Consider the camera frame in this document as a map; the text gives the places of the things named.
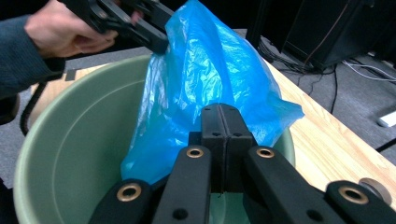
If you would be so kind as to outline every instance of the gray sleeve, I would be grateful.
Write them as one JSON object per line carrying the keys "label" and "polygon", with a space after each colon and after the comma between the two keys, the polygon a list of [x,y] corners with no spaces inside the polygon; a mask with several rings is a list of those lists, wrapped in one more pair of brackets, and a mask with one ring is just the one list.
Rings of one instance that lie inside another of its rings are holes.
{"label": "gray sleeve", "polygon": [[24,30],[28,17],[0,21],[0,99],[64,70],[65,59],[40,57]]}

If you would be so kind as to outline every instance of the green plastic bucket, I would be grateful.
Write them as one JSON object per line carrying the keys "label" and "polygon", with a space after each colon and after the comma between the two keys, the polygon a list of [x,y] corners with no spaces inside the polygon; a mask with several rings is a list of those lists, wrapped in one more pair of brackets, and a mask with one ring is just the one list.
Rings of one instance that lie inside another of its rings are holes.
{"label": "green plastic bucket", "polygon": [[[105,66],[77,81],[40,115],[21,149],[14,183],[20,223],[87,223],[120,180],[149,56]],[[289,130],[275,146],[294,164]],[[240,194],[211,197],[212,223],[247,223]]]}

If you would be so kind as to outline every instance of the human hand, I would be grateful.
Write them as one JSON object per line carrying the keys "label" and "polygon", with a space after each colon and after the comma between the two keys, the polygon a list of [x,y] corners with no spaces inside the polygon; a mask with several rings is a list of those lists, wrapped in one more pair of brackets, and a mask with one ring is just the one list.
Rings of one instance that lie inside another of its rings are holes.
{"label": "human hand", "polygon": [[24,29],[46,58],[95,53],[114,44],[115,31],[99,34],[57,0],[30,16]]}

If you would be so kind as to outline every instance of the wooden table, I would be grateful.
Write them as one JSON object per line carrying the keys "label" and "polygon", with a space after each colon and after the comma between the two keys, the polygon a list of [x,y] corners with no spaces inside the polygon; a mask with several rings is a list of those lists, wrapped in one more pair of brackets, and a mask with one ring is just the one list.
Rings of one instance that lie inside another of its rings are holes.
{"label": "wooden table", "polygon": [[[314,187],[325,190],[329,182],[349,180],[358,183],[364,177],[380,182],[389,191],[396,210],[396,167],[363,142],[333,115],[301,91],[271,64],[284,100],[302,106],[305,116],[291,127],[296,154],[296,169]],[[100,66],[77,71],[76,79]],[[73,81],[52,81],[32,114],[41,111]]]}

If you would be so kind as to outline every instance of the blue plastic bag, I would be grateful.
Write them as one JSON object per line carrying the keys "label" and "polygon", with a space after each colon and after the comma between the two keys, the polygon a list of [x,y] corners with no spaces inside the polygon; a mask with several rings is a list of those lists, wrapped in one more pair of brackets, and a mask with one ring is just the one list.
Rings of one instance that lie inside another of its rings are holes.
{"label": "blue plastic bag", "polygon": [[239,109],[259,145],[271,147],[304,114],[280,98],[270,70],[249,43],[197,0],[166,24],[169,49],[152,55],[137,126],[121,164],[123,179],[150,184],[168,175],[189,132],[200,132],[201,109]]}

